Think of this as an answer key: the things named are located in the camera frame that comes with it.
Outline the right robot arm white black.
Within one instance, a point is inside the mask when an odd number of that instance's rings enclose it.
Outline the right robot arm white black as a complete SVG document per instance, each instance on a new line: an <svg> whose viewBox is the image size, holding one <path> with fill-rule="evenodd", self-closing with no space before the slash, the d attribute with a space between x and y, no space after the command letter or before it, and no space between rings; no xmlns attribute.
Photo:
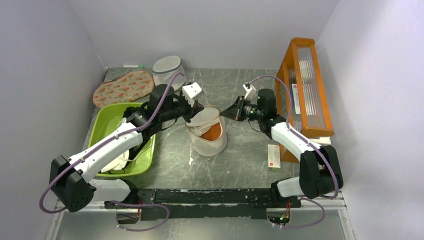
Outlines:
<svg viewBox="0 0 424 240"><path fill-rule="evenodd" d="M282 207L289 197L335 198L343 187L343 177L336 149L320 145L300 134L277 113L273 90L264 88L258 92L257 103L245 96L238 99L220 115L233 121L257 121L260 132L281 144L300 163L299 176L276 181L270 193L270 202Z"/></svg>

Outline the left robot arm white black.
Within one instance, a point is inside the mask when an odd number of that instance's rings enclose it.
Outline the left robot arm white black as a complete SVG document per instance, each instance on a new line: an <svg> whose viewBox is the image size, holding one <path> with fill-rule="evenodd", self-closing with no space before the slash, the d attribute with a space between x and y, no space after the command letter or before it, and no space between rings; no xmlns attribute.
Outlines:
<svg viewBox="0 0 424 240"><path fill-rule="evenodd" d="M126 208L134 207L139 194L123 180L98 180L95 176L113 160L132 148L140 150L152 136L163 130L163 123L178 118L186 122L203 106L199 97L203 90L196 82L182 87L179 94L167 84L158 85L141 106L130 106L116 130L86 150L69 158L62 155L51 162L49 185L71 213L91 202L118 201Z"/></svg>

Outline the orange bra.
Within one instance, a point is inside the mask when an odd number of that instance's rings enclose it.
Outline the orange bra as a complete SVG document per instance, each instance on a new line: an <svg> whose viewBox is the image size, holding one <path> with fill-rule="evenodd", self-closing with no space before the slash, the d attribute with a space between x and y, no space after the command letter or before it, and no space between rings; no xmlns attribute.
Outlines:
<svg viewBox="0 0 424 240"><path fill-rule="evenodd" d="M218 122L211 126L210 129L203 133L200 137L206 141L213 142L218 140L221 137L222 133L222 125L220 122Z"/></svg>

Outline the beige mesh laundry bag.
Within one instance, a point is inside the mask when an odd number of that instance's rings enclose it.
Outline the beige mesh laundry bag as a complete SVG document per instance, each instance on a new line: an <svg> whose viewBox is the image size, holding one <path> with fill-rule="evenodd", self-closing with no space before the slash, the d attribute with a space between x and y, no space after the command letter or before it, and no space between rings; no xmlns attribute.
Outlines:
<svg viewBox="0 0 424 240"><path fill-rule="evenodd" d="M217 123L220 123L222 127L222 135L218 140L208 141L201 138L202 134ZM194 150L201 156L210 157L217 155L227 146L225 118L220 116L220 110L215 105L206 105L204 110L191 119L191 122L185 123L185 127Z"/></svg>

